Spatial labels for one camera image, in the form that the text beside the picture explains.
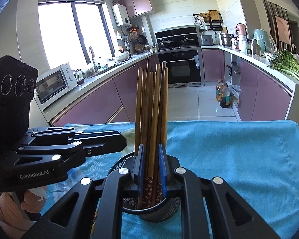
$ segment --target white floor tile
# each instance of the white floor tile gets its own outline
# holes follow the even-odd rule
[[[237,121],[236,117],[199,117],[199,120],[208,120],[208,121]]]
[[[215,99],[214,91],[198,92],[199,98],[199,117],[234,117],[231,108],[222,108]]]
[[[169,88],[168,93],[171,93],[171,92],[197,92],[197,87]]]
[[[187,120],[199,120],[198,117],[170,117],[167,121],[187,121]]]
[[[198,92],[169,93],[168,117],[199,117]]]
[[[199,92],[207,92],[207,91],[216,92],[216,86],[199,86],[198,91]]]

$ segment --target white countertop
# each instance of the white countertop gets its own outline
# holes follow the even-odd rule
[[[65,107],[70,105],[72,102],[74,102],[76,99],[96,87],[97,85],[103,83],[104,81],[111,78],[113,75],[115,75],[118,72],[121,72],[122,70],[130,67],[131,65],[134,65],[135,63],[138,63],[139,61],[153,55],[152,52],[145,52],[140,55],[133,55],[130,60],[128,60],[126,63],[117,66],[115,68],[112,68],[111,70],[95,76],[91,78],[84,79],[84,83],[80,86],[75,87],[73,90],[62,96],[60,99],[55,101],[53,104],[51,104],[49,107],[43,110],[44,116],[47,121],[50,121],[52,118],[54,118],[57,114],[59,114]]]
[[[270,64],[270,62],[266,58],[259,57],[259,56],[252,56],[246,53],[242,53],[239,50],[234,50],[231,47],[223,47],[219,45],[201,46],[201,48],[202,49],[219,48],[224,51],[230,52],[238,57],[241,57],[249,61],[250,63],[258,66],[262,70],[266,71],[267,73],[275,77],[277,80],[279,80],[281,83],[283,83],[285,86],[289,87],[292,91],[295,91],[296,85],[299,85],[299,81],[296,80],[295,78],[288,76],[280,71],[269,68],[268,65]]]

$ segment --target wooden cutting board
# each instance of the wooden cutting board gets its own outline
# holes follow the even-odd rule
[[[218,14],[218,11],[210,10],[208,12],[209,12],[209,15],[210,15],[210,19],[212,21],[220,21],[220,16]]]

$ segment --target microwave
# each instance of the microwave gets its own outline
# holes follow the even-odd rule
[[[35,85],[35,100],[41,110],[77,86],[69,63],[40,74]]]

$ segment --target white water heater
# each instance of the white water heater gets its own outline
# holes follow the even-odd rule
[[[112,6],[112,10],[114,12],[116,24],[118,27],[131,25],[128,18],[128,12],[126,11],[126,7],[124,5],[115,4]]]

